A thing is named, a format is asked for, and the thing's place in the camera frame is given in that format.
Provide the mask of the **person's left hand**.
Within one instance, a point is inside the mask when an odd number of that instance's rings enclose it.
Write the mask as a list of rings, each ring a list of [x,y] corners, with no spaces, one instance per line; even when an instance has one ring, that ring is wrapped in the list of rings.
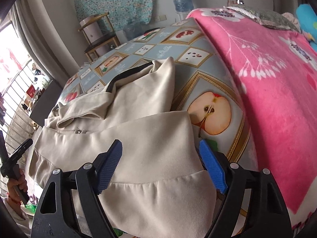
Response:
[[[19,190],[23,190],[24,192],[27,192],[27,181],[25,180],[25,174],[22,169],[19,169],[20,172],[20,178],[18,180],[15,180],[13,178],[9,178],[7,182],[7,188],[8,188],[8,194],[10,198],[14,201],[21,201],[20,195],[18,195],[15,188],[18,188]]]

